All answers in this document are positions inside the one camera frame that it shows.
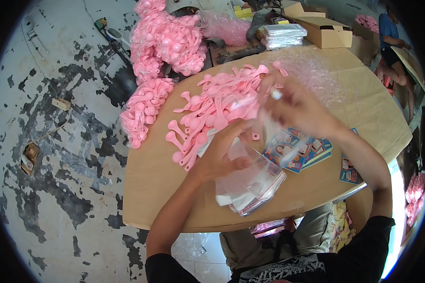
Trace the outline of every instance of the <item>plastic chair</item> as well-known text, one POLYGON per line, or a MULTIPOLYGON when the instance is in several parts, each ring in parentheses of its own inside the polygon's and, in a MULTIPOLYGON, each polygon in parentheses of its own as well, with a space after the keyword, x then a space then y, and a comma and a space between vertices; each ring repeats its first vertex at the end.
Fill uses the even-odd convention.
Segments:
MULTIPOLYGON (((386 61, 384 60, 384 58, 381 57, 381 59, 379 60, 379 64, 378 64, 378 66, 376 67, 376 70, 375 70, 376 76, 378 76, 379 65, 385 64, 385 63, 386 63, 386 61)), ((391 81, 390 76, 388 76, 388 75, 382 76, 382 84, 384 84, 384 86, 387 88, 387 91, 390 93, 390 95, 393 96, 393 93, 395 92, 394 88, 395 88, 396 82, 393 82, 392 85, 390 85, 390 81, 391 81)))

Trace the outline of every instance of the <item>khaki pants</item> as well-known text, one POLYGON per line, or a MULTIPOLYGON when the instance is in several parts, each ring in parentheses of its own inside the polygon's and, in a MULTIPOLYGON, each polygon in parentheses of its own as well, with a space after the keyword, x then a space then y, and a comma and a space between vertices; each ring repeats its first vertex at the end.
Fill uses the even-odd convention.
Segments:
MULTIPOLYGON (((334 210, 328 203, 306 212, 293 238, 299 254, 328 253, 334 232, 334 210)), ((263 249, 249 229, 220 233, 220 244, 232 271, 265 265, 274 257, 274 249, 263 249)), ((288 244, 281 246, 280 260, 293 256, 288 244)))

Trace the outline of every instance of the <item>black t-shirt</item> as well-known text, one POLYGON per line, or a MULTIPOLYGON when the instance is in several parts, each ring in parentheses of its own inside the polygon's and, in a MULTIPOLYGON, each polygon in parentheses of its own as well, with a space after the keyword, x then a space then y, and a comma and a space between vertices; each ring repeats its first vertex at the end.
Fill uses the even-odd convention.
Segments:
MULTIPOLYGON (((340 249, 338 254, 302 254, 278 263, 234 272, 230 283, 290 282, 378 282, 389 251, 393 218, 374 216, 340 249)), ((198 280, 169 254, 155 254, 145 263, 148 283, 192 282, 198 280)))

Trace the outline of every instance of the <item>pink toy pile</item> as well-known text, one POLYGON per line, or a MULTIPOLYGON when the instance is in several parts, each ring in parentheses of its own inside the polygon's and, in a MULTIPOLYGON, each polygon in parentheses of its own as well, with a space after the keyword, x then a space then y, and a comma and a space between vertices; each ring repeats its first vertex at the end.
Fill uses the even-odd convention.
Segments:
POLYGON ((151 79, 142 83, 129 98, 119 117, 121 127, 128 135, 130 147, 137 149, 146 139, 148 127, 145 124, 154 123, 173 86, 172 79, 151 79))
POLYGON ((369 15, 356 15, 356 18, 354 19, 359 24, 365 26, 369 30, 373 31, 374 33, 379 33, 379 26, 376 20, 369 15))
MULTIPOLYGON (((273 65, 284 76, 288 75, 280 68, 280 63, 274 62, 273 65)), ((220 131, 237 118, 249 120, 257 117, 260 106, 257 103, 260 74, 267 73, 268 68, 265 65, 258 68, 244 65, 239 71, 236 67, 232 70, 234 74, 205 75, 204 80, 197 84, 197 86, 203 85, 201 94, 190 97, 189 92, 183 92, 181 97, 187 100, 186 106, 173 110, 175 113, 191 111, 181 118, 180 123, 185 126, 184 131, 179 128, 177 121, 173 120, 168 125, 172 131, 165 136, 167 141, 179 149, 172 156, 173 162, 179 163, 180 166, 186 165, 184 168, 186 171, 195 164, 198 150, 208 140, 209 130, 220 131)), ((252 138, 259 139, 259 135, 252 133, 252 138)))
POLYGON ((417 216, 423 207, 423 198, 425 196, 425 174, 414 174, 409 182, 405 197, 408 205, 405 208, 405 214, 408 216, 407 224, 412 227, 416 222, 417 216))
POLYGON ((164 11, 165 0, 139 1, 134 11, 141 17, 131 36, 131 62, 137 84, 159 76, 163 61, 184 76, 198 73, 204 65, 197 15, 176 18, 164 11))

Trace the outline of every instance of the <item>concrete floor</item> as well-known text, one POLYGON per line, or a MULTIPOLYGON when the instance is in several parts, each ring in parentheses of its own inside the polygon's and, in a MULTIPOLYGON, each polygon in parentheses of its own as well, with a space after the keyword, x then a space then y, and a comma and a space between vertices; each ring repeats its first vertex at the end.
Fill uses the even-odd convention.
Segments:
POLYGON ((40 282, 145 282, 147 231, 123 225, 127 147, 117 120, 136 89, 93 26, 129 31, 133 0, 44 0, 17 26, 0 63, 0 214, 18 253, 40 282), (49 51, 26 33, 34 28, 49 51), (51 105, 72 103, 72 116, 51 105), (31 176, 23 146, 40 149, 31 176))

